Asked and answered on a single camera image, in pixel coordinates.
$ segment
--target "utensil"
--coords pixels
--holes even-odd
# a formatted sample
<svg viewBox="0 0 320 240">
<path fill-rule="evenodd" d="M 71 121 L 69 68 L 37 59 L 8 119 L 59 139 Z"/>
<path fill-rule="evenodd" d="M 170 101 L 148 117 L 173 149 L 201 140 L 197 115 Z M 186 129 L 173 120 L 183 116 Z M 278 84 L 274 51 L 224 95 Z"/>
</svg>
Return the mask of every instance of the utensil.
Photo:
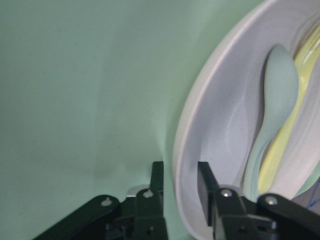
<svg viewBox="0 0 320 240">
<path fill-rule="evenodd" d="M 267 192 L 274 182 L 281 159 L 283 158 L 288 140 L 292 133 L 296 119 L 300 112 L 301 105 L 305 98 L 305 94 L 309 85 L 309 80 L 314 66 L 320 56 L 320 25 L 308 37 L 304 45 L 295 57 L 295 65 L 299 75 L 298 97 L 292 113 L 279 130 L 272 144 L 270 145 L 263 163 L 260 168 L 258 180 L 258 192 L 263 194 Z"/>
<path fill-rule="evenodd" d="M 243 181 L 245 196 L 256 202 L 262 156 L 292 112 L 298 95 L 299 80 L 295 63 L 286 50 L 277 44 L 271 51 L 264 75 L 264 117 L 261 129 L 250 152 Z"/>
</svg>

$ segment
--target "gray floor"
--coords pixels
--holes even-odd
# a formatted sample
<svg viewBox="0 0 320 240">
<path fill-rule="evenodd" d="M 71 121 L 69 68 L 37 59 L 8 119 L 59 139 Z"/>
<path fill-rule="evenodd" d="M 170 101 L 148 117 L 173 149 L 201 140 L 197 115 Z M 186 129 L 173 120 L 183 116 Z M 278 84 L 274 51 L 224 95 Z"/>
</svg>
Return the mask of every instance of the gray floor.
<svg viewBox="0 0 320 240">
<path fill-rule="evenodd" d="M 310 202 L 310 199 L 311 199 L 311 197 L 312 197 L 312 195 L 313 195 L 313 193 L 314 193 L 314 191 L 315 191 L 315 189 L 317 187 L 317 184 L 318 184 L 319 180 L 320 179 L 318 179 L 315 182 L 315 184 L 308 191 L 306 191 L 303 194 L 295 197 L 293 199 L 293 201 L 295 203 L 303 206 L 303 207 L 307 207 L 309 202 Z M 314 197 L 312 199 L 312 202 L 314 202 L 314 201 L 316 201 L 318 199 L 320 199 L 320 185 L 316 189 L 316 192 L 315 192 L 315 195 L 314 195 Z M 318 203 L 317 205 L 311 207 L 309 210 L 320 215 L 320 203 Z"/>
</svg>

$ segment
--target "bolt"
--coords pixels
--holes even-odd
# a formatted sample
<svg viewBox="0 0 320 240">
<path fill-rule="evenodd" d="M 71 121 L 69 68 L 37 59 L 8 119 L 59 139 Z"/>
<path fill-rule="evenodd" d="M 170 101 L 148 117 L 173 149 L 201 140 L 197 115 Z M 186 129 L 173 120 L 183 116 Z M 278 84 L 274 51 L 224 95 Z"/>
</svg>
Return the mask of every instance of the bolt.
<svg viewBox="0 0 320 240">
<path fill-rule="evenodd" d="M 149 189 L 148 191 L 145 191 L 143 193 L 143 196 L 147 199 L 147 198 L 151 198 L 154 195 L 154 193 L 151 191 L 151 189 Z"/>
<path fill-rule="evenodd" d="M 110 206 L 111 204 L 112 204 L 112 201 L 110 200 L 110 197 L 107 197 L 105 200 L 101 202 L 102 207 L 107 207 L 107 206 Z"/>
<path fill-rule="evenodd" d="M 267 196 L 264 199 L 269 205 L 277 205 L 278 204 L 278 200 L 274 197 L 274 196 Z"/>
<path fill-rule="evenodd" d="M 225 188 L 221 191 L 221 195 L 228 198 L 232 196 L 232 191 L 230 191 L 229 189 Z"/>
</svg>

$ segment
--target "blue wire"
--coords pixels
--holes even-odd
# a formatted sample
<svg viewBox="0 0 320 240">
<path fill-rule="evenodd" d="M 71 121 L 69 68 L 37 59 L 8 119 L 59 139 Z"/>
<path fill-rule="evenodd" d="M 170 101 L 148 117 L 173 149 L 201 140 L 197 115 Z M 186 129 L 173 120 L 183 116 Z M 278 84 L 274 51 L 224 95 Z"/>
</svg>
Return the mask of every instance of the blue wire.
<svg viewBox="0 0 320 240">
<path fill-rule="evenodd" d="M 308 205 L 306 207 L 307 209 L 310 209 L 311 207 L 314 207 L 315 205 L 320 203 L 320 199 L 313 201 L 313 199 L 314 199 L 314 197 L 315 197 L 315 195 L 317 193 L 319 185 L 320 185 L 320 178 L 319 178 L 319 180 L 318 180 L 318 182 L 317 182 L 317 184 L 316 184 L 316 186 L 315 186 L 315 188 L 313 190 L 313 193 L 312 193 L 312 196 L 310 198 L 310 201 L 309 201 L 309 203 L 308 203 Z"/>
</svg>

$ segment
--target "yellow utensil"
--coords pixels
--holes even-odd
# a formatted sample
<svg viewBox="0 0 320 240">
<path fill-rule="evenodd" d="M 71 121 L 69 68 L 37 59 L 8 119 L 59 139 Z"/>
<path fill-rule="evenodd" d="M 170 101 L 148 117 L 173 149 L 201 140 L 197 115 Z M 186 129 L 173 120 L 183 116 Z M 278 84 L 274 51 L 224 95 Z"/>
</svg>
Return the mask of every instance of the yellow utensil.
<svg viewBox="0 0 320 240">
<path fill-rule="evenodd" d="M 267 192 L 274 182 L 289 137 L 304 100 L 310 76 L 320 56 L 320 25 L 312 32 L 295 57 L 294 63 L 299 75 L 299 90 L 295 106 L 271 143 L 259 172 L 258 192 Z"/>
</svg>

